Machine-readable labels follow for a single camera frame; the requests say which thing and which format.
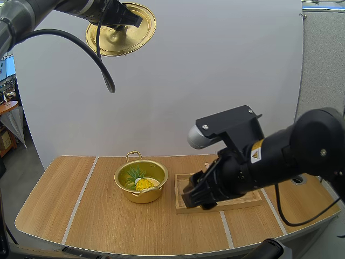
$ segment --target white tape line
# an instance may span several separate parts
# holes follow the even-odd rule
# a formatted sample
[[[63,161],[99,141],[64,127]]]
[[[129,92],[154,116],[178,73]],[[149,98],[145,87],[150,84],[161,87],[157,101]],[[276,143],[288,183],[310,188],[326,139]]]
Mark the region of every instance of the white tape line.
[[[98,161],[98,156],[95,158],[95,161],[93,162],[93,165],[92,165],[92,167],[90,169],[90,172],[87,175],[87,178],[86,178],[86,180],[84,182],[84,185],[82,186],[82,189],[80,191],[79,197],[78,197],[78,199],[77,199],[77,201],[76,201],[76,203],[74,205],[74,209],[73,209],[72,215],[70,217],[70,221],[68,222],[68,225],[67,225],[67,228],[66,228],[66,231],[65,231],[65,234],[64,234],[64,237],[63,237],[63,240],[62,240],[61,244],[65,244],[65,242],[67,240],[68,234],[69,234],[70,229],[71,229],[71,225],[72,225],[73,220],[74,220],[74,216],[77,213],[77,209],[79,207],[79,203],[81,201],[82,195],[84,194],[84,191],[86,189],[87,183],[90,180],[90,177],[92,175],[93,169],[95,168],[95,165],[96,165],[97,161]]]
[[[274,208],[274,206],[273,206],[273,204],[272,204],[270,198],[268,198],[267,193],[265,192],[265,190],[264,190],[263,188],[261,189],[261,191],[263,192],[264,197],[266,198],[266,201],[268,202],[268,205],[270,205],[270,208],[271,208],[271,210],[272,210],[272,212],[273,212],[273,215],[274,215],[275,219],[277,220],[277,222],[278,222],[278,224],[279,224],[279,226],[280,226],[280,229],[281,229],[282,233],[283,233],[284,235],[287,235],[287,232],[286,232],[286,230],[285,230],[285,227],[284,227],[284,225],[282,224],[282,221],[281,221],[280,217],[278,216],[278,213],[277,213],[277,211],[275,210],[275,208]]]
[[[229,226],[227,225],[226,217],[225,217],[225,214],[224,214],[223,211],[220,211],[220,216],[222,218],[222,222],[223,222],[223,225],[224,225],[224,230],[225,230],[227,242],[229,244],[229,248],[230,249],[234,249],[232,238],[231,238],[230,229],[229,229]]]

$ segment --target gold pot lid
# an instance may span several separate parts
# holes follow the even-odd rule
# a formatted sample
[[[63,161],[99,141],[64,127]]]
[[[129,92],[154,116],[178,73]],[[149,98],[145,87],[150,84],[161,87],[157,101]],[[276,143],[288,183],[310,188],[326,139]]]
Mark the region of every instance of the gold pot lid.
[[[125,25],[123,30],[116,31],[102,26],[100,33],[100,51],[103,56],[121,56],[143,47],[156,30],[156,17],[145,6],[135,3],[125,3],[127,8],[142,18],[139,28]],[[97,26],[90,24],[86,31],[86,42],[96,52]]]

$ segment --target wooden cutting board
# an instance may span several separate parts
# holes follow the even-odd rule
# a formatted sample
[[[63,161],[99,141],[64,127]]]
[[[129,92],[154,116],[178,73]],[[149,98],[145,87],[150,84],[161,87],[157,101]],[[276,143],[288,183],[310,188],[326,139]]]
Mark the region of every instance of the wooden cutting board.
[[[188,185],[189,177],[192,174],[175,174],[175,198],[176,198],[176,214],[185,213],[205,213],[205,212],[218,212],[221,210],[242,209],[261,205],[263,200],[257,190],[248,192],[244,196],[228,200],[220,201],[218,205],[210,210],[203,210],[200,206],[196,208],[187,208],[182,199],[183,189]]]

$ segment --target white umbrella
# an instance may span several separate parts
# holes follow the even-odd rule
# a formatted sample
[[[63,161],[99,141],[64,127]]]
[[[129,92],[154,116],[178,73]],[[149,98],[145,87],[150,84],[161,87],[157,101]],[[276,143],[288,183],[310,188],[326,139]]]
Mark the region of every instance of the white umbrella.
[[[1,116],[0,121],[9,131],[16,135],[26,148],[23,133],[23,107],[17,106],[12,111],[6,112]]]

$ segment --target pineapple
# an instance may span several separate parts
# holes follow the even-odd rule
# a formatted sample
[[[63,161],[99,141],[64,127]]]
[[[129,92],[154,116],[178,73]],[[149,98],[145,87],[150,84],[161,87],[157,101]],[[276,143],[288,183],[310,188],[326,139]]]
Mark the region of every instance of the pineapple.
[[[148,179],[144,179],[146,171],[141,171],[139,165],[136,169],[130,168],[127,173],[130,177],[127,179],[126,186],[132,190],[144,190],[146,188],[154,187],[155,185]]]

